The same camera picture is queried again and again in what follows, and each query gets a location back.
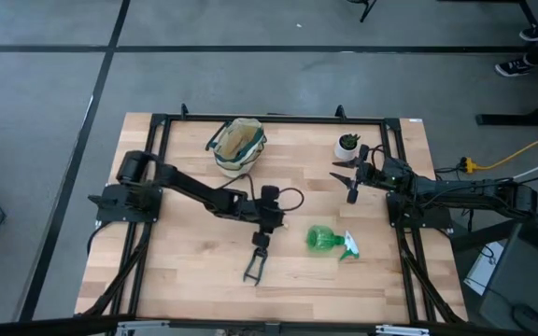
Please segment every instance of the butcher block tabletop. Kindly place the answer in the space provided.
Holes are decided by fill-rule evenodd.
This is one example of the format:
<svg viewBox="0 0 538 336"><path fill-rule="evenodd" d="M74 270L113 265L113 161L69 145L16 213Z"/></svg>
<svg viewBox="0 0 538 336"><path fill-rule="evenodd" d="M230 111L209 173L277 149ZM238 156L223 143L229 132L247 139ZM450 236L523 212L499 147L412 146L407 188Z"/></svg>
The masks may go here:
<svg viewBox="0 0 538 336"><path fill-rule="evenodd" d="M151 114L128 113L120 134L109 183L128 150L143 150ZM431 154L420 119L401 119L406 157L418 175L434 178ZM221 174L205 144L220 122L172 121L165 162L211 187L229 179ZM407 323L404 286L395 231L389 226L385 191L359 188L358 201L346 202L346 187L329 172L353 176L335 167L333 146L344 133L357 133L360 143L381 144L378 126L345 124L264 123L267 144L251 169L255 193L261 186L295 187L305 196L302 207L288 212L271 235L262 280L242 281L252 256L257 225L213 217L203 205L166 189L159 221L154 224L137 316L205 320L261 320L339 323ZM156 136L158 147L161 130ZM392 155L396 156L391 134ZM377 167L383 157L375 156ZM230 188L248 192L248 181ZM282 208L300 201L295 192L279 198ZM305 237L313 225L336 234L350 231L360 258L342 261L343 246L327 253L311 252ZM112 223L92 242L77 312L94 304L118 271L127 223ZM466 318L460 281L448 239L439 231L421 230L429 277L454 312ZM126 282L121 312L127 311L132 277ZM419 315L423 301L415 279Z"/></svg>

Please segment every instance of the white pot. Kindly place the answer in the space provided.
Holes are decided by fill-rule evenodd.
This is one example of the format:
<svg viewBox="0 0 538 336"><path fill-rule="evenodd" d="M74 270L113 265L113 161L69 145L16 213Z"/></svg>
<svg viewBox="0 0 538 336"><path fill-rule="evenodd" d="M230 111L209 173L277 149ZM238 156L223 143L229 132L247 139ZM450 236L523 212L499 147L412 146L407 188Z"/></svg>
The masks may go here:
<svg viewBox="0 0 538 336"><path fill-rule="evenodd" d="M337 142L335 142L335 151L333 152L335 154L335 157L341 161L350 161L354 159L354 154L356 153L356 147L354 149L348 150L344 149L340 145L340 139L337 139Z"/></svg>

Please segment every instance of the yellow cable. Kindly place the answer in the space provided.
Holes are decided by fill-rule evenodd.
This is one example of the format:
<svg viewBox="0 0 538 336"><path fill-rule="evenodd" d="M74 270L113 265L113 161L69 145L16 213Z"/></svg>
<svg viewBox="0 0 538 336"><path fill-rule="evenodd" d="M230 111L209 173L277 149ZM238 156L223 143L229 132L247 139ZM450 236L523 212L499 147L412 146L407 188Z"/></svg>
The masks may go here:
<svg viewBox="0 0 538 336"><path fill-rule="evenodd" d="M519 150L518 152L516 152L516 153L510 155L509 157L507 157L507 158L505 158L505 159L503 159L503 160L501 160L501 161L499 161L499 162L493 163L493 164L491 164L491 165L489 165L489 166L485 166L485 167L476 164L474 161L471 161L470 158L468 158L468 159L469 159L469 160L468 160L468 166L469 166L469 167L467 167L467 168L468 168L468 173L472 173L472 172L475 171L475 170L489 170L489 169L493 169L493 168L495 168L495 167L497 167L497 166L499 166L499 165L502 165L502 164L504 164L504 163L506 163L506 162L512 160L512 159L515 158L516 156L518 156L518 155L524 153L524 152L527 151L528 149L533 148L533 147L535 147L535 146L537 146L537 145L538 145L538 140L535 141L535 142L533 142L532 144L530 144L530 145L528 145L528 146L522 148L522 149Z"/></svg>

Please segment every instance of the concrete floor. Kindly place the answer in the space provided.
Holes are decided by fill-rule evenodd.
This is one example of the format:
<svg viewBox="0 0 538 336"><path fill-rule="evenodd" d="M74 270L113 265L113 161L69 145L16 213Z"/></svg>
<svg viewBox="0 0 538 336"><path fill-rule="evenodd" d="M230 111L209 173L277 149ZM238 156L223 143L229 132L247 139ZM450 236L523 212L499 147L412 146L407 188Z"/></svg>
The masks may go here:
<svg viewBox="0 0 538 336"><path fill-rule="evenodd" d="M120 3L0 0L0 44L106 45ZM538 19L538 1L530 4ZM388 0L364 24L360 14L343 0L132 1L120 45L521 46L517 32L528 26L516 4ZM488 163L538 138L538 127L474 124L477 113L538 106L538 71L512 79L493 72L514 56L117 53L35 318L74 312L95 215L86 196L106 182L124 113L178 112L186 103L192 113L330 116L342 104L350 116L424 119L437 167L461 156ZM17 318L102 60L103 53L0 53L0 204L8 214L0 322ZM536 164L538 148L478 178ZM497 219L477 214L474 225Z"/></svg>

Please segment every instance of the small plant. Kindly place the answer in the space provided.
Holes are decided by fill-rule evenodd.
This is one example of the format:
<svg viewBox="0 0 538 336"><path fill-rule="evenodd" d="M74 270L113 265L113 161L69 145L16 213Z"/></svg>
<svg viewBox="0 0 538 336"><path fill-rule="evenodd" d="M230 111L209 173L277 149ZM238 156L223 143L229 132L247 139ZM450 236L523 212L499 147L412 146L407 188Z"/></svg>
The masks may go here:
<svg viewBox="0 0 538 336"><path fill-rule="evenodd" d="M358 134L346 134L340 137L340 145L345 150L352 150L356 148L356 145L359 143L361 138Z"/></svg>

